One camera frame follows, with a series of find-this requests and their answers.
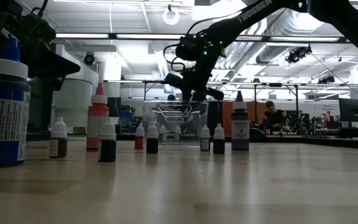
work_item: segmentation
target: ceiling light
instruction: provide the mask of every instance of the ceiling light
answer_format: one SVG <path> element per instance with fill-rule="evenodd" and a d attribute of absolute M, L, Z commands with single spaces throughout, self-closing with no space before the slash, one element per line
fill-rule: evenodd
<path fill-rule="evenodd" d="M 109 83 L 143 83 L 143 81 L 135 80 L 108 80 Z"/>
<path fill-rule="evenodd" d="M 223 82 L 208 82 L 210 85 L 220 85 L 223 84 Z"/>
<path fill-rule="evenodd" d="M 251 35 L 240 35 L 236 38 L 236 41 L 261 41 L 262 37 L 251 36 Z"/>
<path fill-rule="evenodd" d="M 166 100 L 165 97 L 149 97 L 147 96 L 146 98 L 144 98 L 143 96 L 130 96 L 128 97 L 128 99 L 139 99 L 139 100 L 157 100 L 157 99 L 161 99 L 161 100 Z"/>
<path fill-rule="evenodd" d="M 172 12 L 173 13 L 173 17 L 172 18 L 168 18 L 168 13 Z M 166 9 L 164 11 L 164 13 L 162 14 L 162 19 L 164 20 L 164 22 L 168 25 L 175 25 L 179 22 L 179 12 L 176 9 L 171 9 L 170 11 L 168 9 Z"/>
<path fill-rule="evenodd" d="M 75 39 L 75 38 L 87 38 L 87 39 L 108 39 L 108 34 L 56 34 L 57 39 Z"/>
<path fill-rule="evenodd" d="M 145 39 L 145 40 L 180 40 L 183 35 L 175 34 L 117 34 L 118 39 Z"/>
<path fill-rule="evenodd" d="M 277 42 L 337 42 L 339 37 L 271 37 L 270 41 Z"/>
<path fill-rule="evenodd" d="M 145 3 L 145 4 L 171 4 L 181 6 L 194 6 L 194 0 L 55 0 L 55 2 L 82 2 L 85 4 L 134 4 L 134 3 Z"/>
<path fill-rule="evenodd" d="M 309 44 L 299 44 L 299 43 L 266 43 L 266 45 L 268 46 L 273 46 L 273 47 L 309 47 Z"/>

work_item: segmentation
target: dark bottle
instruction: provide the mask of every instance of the dark bottle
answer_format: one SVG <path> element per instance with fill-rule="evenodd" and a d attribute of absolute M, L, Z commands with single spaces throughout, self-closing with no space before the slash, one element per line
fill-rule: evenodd
<path fill-rule="evenodd" d="M 242 101 L 241 91 L 237 94 L 237 100 L 233 103 L 231 113 L 231 149 L 249 150 L 249 120 L 247 103 Z"/>
<path fill-rule="evenodd" d="M 224 154 L 224 132 L 222 125 L 219 123 L 215 128 L 214 154 Z"/>
<path fill-rule="evenodd" d="M 99 162 L 114 162 L 117 154 L 116 126 L 112 123 L 112 118 L 102 124 L 99 135 Z"/>
<path fill-rule="evenodd" d="M 146 139 L 146 153 L 157 154 L 158 153 L 158 132 L 157 127 L 153 124 L 147 129 Z"/>
<path fill-rule="evenodd" d="M 49 140 L 49 158 L 66 158 L 67 127 L 63 118 L 57 118 L 51 126 Z"/>
<path fill-rule="evenodd" d="M 204 124 L 204 127 L 201 130 L 200 150 L 201 151 L 211 150 L 211 136 L 209 135 L 209 129 L 206 124 Z"/>

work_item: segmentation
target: ceiling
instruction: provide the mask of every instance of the ceiling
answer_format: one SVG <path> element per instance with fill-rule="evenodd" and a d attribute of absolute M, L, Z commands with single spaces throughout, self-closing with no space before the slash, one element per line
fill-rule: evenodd
<path fill-rule="evenodd" d="M 27 7 L 27 12 L 33 7 L 40 7 L 43 0 L 17 0 Z M 115 32 L 115 33 L 162 33 L 162 34 L 184 34 L 189 27 L 196 22 L 195 19 L 214 16 L 215 14 L 236 12 L 240 9 L 240 0 L 222 0 L 226 1 L 220 4 L 227 7 L 211 6 L 172 6 L 174 11 L 178 12 L 179 20 L 175 25 L 169 25 L 163 19 L 163 14 L 167 10 L 166 5 L 151 4 L 85 4 L 83 2 L 60 2 L 49 0 L 44 19 L 56 29 L 57 32 Z M 247 4 L 254 0 L 244 0 Z M 264 22 L 260 22 L 257 30 L 247 30 L 248 34 L 263 34 L 268 32 L 271 27 L 277 26 L 280 16 L 286 11 L 277 11 Z M 173 12 L 168 13 L 168 23 L 172 22 Z M 197 32 L 208 28 L 213 21 L 207 21 L 197 25 L 192 32 Z M 309 35 L 338 36 L 341 35 L 333 26 L 329 24 L 319 24 Z M 70 40 L 64 41 L 67 45 L 67 51 L 77 57 L 82 57 L 85 52 L 78 49 L 83 46 L 92 45 L 115 45 L 123 59 L 124 66 L 122 74 L 125 78 L 138 77 L 139 75 L 150 75 L 153 70 L 158 70 L 157 62 L 163 60 L 161 55 L 150 53 L 151 40 Z M 162 45 L 175 44 L 170 41 L 154 41 Z M 290 49 L 294 47 L 285 47 L 280 55 L 274 58 L 269 64 L 259 66 L 258 72 L 249 74 L 254 67 L 244 67 L 246 71 L 241 72 L 241 68 L 250 63 L 252 49 L 257 49 L 256 44 L 251 43 L 233 43 L 226 49 L 226 54 L 231 55 L 228 59 L 222 59 L 220 65 L 231 70 L 216 72 L 212 81 L 220 81 L 226 77 L 234 82 L 249 82 L 257 77 L 262 82 L 312 82 L 316 83 L 319 76 L 326 75 L 326 67 L 333 68 L 336 75 L 345 82 L 349 80 L 349 68 L 358 64 L 358 49 L 352 44 L 311 44 L 313 54 L 301 60 L 296 65 L 288 68 L 288 64 L 283 62 Z M 168 54 L 167 58 L 172 59 L 173 54 Z"/>

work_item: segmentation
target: purple paint bottle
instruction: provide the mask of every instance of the purple paint bottle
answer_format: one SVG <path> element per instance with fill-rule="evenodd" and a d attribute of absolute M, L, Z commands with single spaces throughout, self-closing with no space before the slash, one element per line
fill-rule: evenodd
<path fill-rule="evenodd" d="M 249 120 L 247 103 L 243 102 L 241 91 L 238 91 L 236 102 L 231 113 L 231 149 L 249 150 Z"/>

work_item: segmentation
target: dropper bottle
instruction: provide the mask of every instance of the dropper bottle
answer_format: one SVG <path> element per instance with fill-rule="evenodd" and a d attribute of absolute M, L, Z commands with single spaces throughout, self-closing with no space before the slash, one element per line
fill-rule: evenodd
<path fill-rule="evenodd" d="M 164 125 L 161 125 L 160 127 L 160 135 L 161 135 L 161 141 L 167 142 L 167 129 Z"/>
<path fill-rule="evenodd" d="M 179 142 L 180 141 L 180 134 L 181 134 L 181 130 L 179 125 L 175 128 L 175 138 L 174 141 L 175 142 Z"/>
<path fill-rule="evenodd" d="M 211 150 L 211 136 L 209 135 L 209 128 L 206 124 L 204 124 L 204 127 L 201 130 L 200 150 L 201 151 Z"/>
<path fill-rule="evenodd" d="M 66 158 L 67 126 L 63 118 L 57 118 L 51 126 L 49 140 L 49 158 Z"/>
<path fill-rule="evenodd" d="M 158 153 L 158 132 L 157 127 L 154 124 L 150 125 L 147 130 L 146 153 Z"/>
<path fill-rule="evenodd" d="M 143 124 L 140 123 L 136 129 L 135 134 L 135 149 L 143 149 L 144 148 L 144 128 Z"/>
<path fill-rule="evenodd" d="M 224 131 L 220 123 L 215 128 L 214 154 L 224 154 Z"/>
<path fill-rule="evenodd" d="M 99 162 L 114 162 L 117 154 L 116 126 L 112 118 L 107 118 L 102 124 L 99 135 Z"/>

